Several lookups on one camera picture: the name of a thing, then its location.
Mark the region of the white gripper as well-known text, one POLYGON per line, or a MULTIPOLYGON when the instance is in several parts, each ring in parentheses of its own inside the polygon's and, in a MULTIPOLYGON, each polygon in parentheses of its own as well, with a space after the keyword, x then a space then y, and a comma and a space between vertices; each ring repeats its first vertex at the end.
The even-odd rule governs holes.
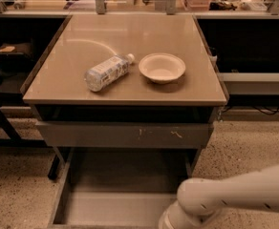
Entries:
POLYGON ((220 211, 212 211, 207 215, 187 214, 175 201, 161 215, 158 229, 204 229, 220 215, 220 211))

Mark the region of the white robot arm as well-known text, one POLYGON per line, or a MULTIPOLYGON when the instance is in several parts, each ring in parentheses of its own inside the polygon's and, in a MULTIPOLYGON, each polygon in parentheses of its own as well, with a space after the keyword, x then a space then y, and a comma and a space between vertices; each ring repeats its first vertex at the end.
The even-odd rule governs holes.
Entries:
POLYGON ((220 180, 185 180, 159 229, 205 229, 225 208, 279 213, 279 165, 220 180))

